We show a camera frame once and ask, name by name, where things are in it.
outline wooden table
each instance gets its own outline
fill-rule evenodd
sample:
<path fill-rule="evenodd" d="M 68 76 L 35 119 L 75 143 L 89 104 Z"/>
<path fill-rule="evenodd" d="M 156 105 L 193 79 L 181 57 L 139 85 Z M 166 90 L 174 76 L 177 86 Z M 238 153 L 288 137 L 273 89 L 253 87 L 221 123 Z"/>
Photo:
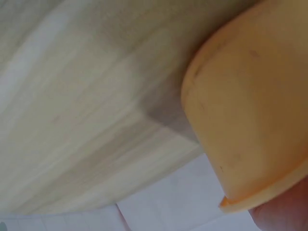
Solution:
<path fill-rule="evenodd" d="M 116 202 L 202 153 L 194 53 L 255 0 L 0 0 L 0 212 Z"/>

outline table surface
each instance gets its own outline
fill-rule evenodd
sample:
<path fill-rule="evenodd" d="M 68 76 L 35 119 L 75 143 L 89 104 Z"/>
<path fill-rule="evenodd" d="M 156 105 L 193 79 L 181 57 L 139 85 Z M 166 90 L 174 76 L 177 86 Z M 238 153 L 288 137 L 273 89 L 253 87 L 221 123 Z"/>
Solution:
<path fill-rule="evenodd" d="M 202 153 L 193 54 L 255 0 L 0 0 L 0 212 L 97 208 Z"/>

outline orange plastic cup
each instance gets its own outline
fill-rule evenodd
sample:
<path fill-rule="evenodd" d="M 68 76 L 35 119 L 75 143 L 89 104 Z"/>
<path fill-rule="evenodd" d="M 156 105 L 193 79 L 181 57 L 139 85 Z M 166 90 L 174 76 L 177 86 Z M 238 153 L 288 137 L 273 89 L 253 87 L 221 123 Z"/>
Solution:
<path fill-rule="evenodd" d="M 307 0 L 263 1 L 191 63 L 182 105 L 226 197 L 251 209 L 308 175 Z"/>

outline light wood grain surface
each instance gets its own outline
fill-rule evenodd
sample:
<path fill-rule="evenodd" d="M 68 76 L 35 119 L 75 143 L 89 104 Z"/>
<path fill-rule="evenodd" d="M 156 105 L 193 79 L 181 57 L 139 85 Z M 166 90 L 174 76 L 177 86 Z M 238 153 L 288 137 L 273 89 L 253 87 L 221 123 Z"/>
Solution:
<path fill-rule="evenodd" d="M 202 153 L 189 60 L 255 0 L 0 0 L 0 212 L 100 207 Z"/>

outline plastic container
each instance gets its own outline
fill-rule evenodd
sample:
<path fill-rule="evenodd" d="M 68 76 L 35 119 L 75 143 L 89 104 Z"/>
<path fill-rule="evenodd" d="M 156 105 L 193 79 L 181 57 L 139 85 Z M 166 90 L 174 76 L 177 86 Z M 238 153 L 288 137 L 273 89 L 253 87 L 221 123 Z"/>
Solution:
<path fill-rule="evenodd" d="M 269 0 L 217 32 L 191 63 L 182 105 L 226 197 L 251 209 L 308 175 L 307 0 Z"/>

